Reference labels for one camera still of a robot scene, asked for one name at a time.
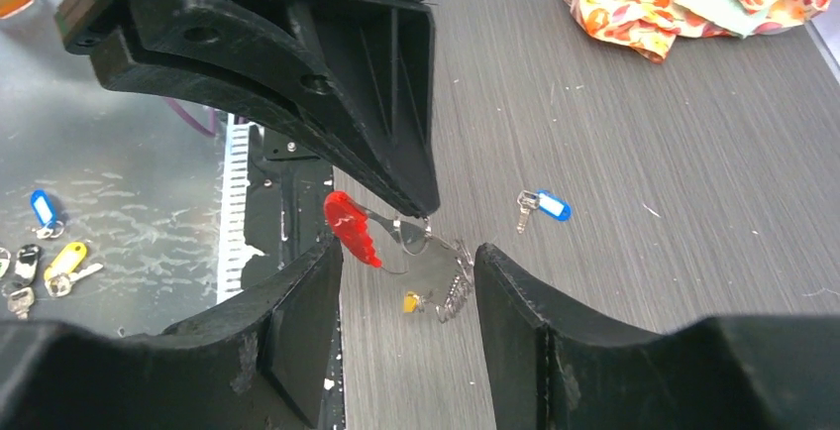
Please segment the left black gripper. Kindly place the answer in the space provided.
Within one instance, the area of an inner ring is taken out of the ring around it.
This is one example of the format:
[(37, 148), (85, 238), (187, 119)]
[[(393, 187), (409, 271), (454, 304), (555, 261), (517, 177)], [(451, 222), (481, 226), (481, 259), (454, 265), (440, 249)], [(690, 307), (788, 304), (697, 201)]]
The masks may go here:
[[(138, 40), (105, 39), (127, 2)], [(439, 208), (435, 24), (423, 0), (63, 0), (54, 18), (108, 90), (234, 113), (405, 215)]]

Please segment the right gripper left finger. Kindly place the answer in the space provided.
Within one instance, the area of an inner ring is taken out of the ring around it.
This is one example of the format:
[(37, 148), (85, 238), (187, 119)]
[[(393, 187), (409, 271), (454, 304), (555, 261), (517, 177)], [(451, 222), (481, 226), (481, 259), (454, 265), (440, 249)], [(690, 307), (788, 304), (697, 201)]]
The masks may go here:
[(5, 429), (319, 429), (342, 247), (324, 238), (240, 294), (158, 335), (59, 321), (1, 325)]

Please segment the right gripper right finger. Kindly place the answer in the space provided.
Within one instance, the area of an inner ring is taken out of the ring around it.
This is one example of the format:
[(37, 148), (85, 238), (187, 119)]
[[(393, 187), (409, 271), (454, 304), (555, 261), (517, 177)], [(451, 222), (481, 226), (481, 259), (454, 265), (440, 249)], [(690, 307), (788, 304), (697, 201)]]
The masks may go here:
[(839, 320), (710, 316), (670, 334), (551, 287), (492, 244), (475, 301), (500, 429), (835, 429)]

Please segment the red handled metal keyring holder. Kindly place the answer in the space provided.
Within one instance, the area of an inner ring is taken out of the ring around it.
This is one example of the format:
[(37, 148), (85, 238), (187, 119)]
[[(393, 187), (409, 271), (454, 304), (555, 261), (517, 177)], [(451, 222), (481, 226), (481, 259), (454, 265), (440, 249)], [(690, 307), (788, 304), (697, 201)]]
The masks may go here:
[(404, 295), (424, 297), (424, 311), (446, 323), (456, 318), (474, 290), (473, 256), (461, 240), (433, 233), (430, 220), (384, 216), (336, 190), (323, 202), (326, 223), (354, 258), (396, 277)]

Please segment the blue tagged key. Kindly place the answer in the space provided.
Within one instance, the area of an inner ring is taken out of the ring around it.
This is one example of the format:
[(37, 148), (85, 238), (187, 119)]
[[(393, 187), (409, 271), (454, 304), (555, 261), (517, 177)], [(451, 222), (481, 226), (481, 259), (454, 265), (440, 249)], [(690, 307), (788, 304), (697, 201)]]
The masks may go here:
[(516, 201), (519, 206), (519, 218), (516, 225), (518, 234), (524, 233), (529, 218), (535, 211), (541, 211), (560, 222), (568, 221), (573, 215), (570, 204), (547, 190), (536, 192), (523, 190), (518, 194)]

